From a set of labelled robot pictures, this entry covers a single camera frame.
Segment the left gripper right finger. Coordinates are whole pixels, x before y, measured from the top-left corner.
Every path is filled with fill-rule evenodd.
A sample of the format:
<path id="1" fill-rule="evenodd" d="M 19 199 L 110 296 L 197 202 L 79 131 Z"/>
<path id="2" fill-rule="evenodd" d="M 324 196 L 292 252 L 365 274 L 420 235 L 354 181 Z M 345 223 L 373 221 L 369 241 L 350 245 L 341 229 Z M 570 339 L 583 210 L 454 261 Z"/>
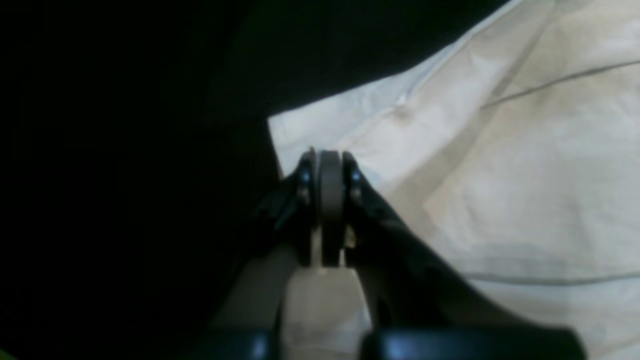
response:
<path id="1" fill-rule="evenodd" d="M 424 244 L 371 186 L 349 152 L 320 153 L 324 265 L 344 259 L 377 328 L 525 328 Z"/>

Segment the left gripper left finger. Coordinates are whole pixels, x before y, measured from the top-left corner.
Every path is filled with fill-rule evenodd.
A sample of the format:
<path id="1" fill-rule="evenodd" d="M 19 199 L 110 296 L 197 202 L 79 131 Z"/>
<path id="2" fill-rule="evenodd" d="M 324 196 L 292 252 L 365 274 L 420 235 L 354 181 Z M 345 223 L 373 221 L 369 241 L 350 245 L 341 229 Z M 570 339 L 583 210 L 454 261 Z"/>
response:
<path id="1" fill-rule="evenodd" d="M 278 324 L 291 277 L 311 262 L 316 227 L 318 154 L 302 153 L 251 212 L 244 258 L 235 266 L 210 321 L 213 330 L 272 330 Z"/>

